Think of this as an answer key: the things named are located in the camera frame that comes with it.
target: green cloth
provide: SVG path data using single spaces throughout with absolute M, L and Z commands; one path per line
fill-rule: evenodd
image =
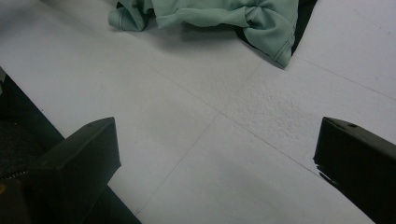
M 298 0 L 120 0 L 108 15 L 121 30 L 142 31 L 153 11 L 159 28 L 182 22 L 207 27 L 242 27 L 247 41 L 286 66 L 291 58 Z

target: white tile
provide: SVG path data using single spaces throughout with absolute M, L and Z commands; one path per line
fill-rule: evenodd
M 263 63 L 224 112 L 316 171 L 321 119 L 344 119 L 396 143 L 396 102 L 294 58 L 286 71 Z
M 373 223 L 324 180 L 223 116 L 138 218 L 145 224 Z
M 0 44 L 35 22 L 37 15 L 32 8 L 36 5 L 37 1 L 29 0 L 0 1 Z
M 396 2 L 318 1 L 298 57 L 396 99 Z
M 116 118 L 122 167 L 110 186 L 136 213 L 218 112 L 76 20 L 35 13 L 0 43 L 0 62 L 64 136 Z
M 155 20 L 142 33 L 123 32 L 107 24 L 116 1 L 81 0 L 59 3 L 72 15 L 123 50 L 205 102 L 222 109 L 262 58 L 243 44 L 232 27 L 196 28 L 180 25 L 159 30 Z

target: floor tile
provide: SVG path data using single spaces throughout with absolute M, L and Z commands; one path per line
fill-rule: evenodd
M 224 113 L 316 171 L 321 119 L 344 119 L 396 143 L 396 102 L 294 58 L 286 71 L 263 63 Z
M 38 15 L 31 8 L 36 7 L 36 1 L 4 0 L 0 2 L 0 40 L 10 38 L 19 30 L 30 26 Z
M 296 55 L 396 100 L 395 9 L 391 0 L 318 1 Z
M 81 0 L 59 3 L 62 10 L 105 36 L 177 85 L 220 110 L 248 79 L 262 58 L 240 41 L 232 27 L 180 25 L 159 30 L 155 20 L 141 33 L 107 24 L 117 1 Z
M 218 117 L 138 215 L 142 223 L 373 223 L 340 192 Z
M 0 41 L 0 62 L 64 136 L 115 117 L 122 167 L 110 186 L 136 213 L 218 112 L 76 20 L 35 13 Z

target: black object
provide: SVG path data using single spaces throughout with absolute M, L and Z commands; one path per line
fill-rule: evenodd
M 29 167 L 29 180 L 60 220 L 78 223 L 119 167 L 115 121 L 100 119 L 35 161 Z
M 22 175 L 45 153 L 21 125 L 0 120 L 0 179 Z
M 2 93 L 0 94 L 0 120 L 4 122 L 0 123 L 0 125 L 5 124 L 6 126 L 4 127 L 7 127 L 7 125 L 15 124 L 15 129 L 24 129 L 23 136 L 26 139 L 20 141 L 20 143 L 32 143 L 33 137 L 39 147 L 43 149 L 42 153 L 44 154 L 64 140 L 61 134 L 10 77 L 6 77 L 4 82 L 0 80 L 0 86 L 2 88 Z M 21 139 L 22 136 L 7 138 L 9 141 L 19 141 Z M 6 157 L 0 157 L 0 163 L 3 165 L 6 159 Z M 20 168 L 20 164 L 17 167 L 12 167 L 14 171 L 19 171 Z M 38 193 L 32 186 L 27 184 L 27 176 L 28 172 L 25 171 L 0 176 L 0 223 L 62 223 L 47 204 L 46 196 Z M 109 187 L 105 187 L 91 212 L 89 212 L 85 220 L 79 223 L 141 224 Z
M 311 19 L 312 11 L 314 10 L 317 1 L 318 0 L 299 0 L 298 19 L 296 23 L 296 31 L 294 33 L 295 40 L 294 45 L 291 47 L 291 54 L 294 54 L 294 51 L 297 50 L 297 47 L 303 38 L 305 28 Z
M 322 177 L 375 223 L 396 223 L 395 145 L 355 124 L 324 118 L 314 161 Z

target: metal spring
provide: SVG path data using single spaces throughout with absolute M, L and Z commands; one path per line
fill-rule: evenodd
M 12 175 L 5 175 L 5 176 L 0 176 L 0 180 L 5 180 L 5 179 L 15 179 L 18 177 L 22 177 L 25 175 L 28 175 L 29 171 L 24 170 L 24 171 L 18 171 L 17 173 L 14 173 Z

